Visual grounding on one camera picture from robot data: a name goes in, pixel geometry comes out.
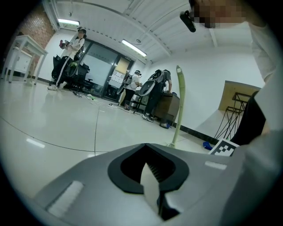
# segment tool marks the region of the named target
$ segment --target glossy floor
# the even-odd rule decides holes
[[[167,145],[175,129],[142,119],[109,101],[79,98],[46,83],[0,83],[1,162],[15,188],[34,195],[83,159],[138,143]],[[208,153],[180,132],[176,148]]]

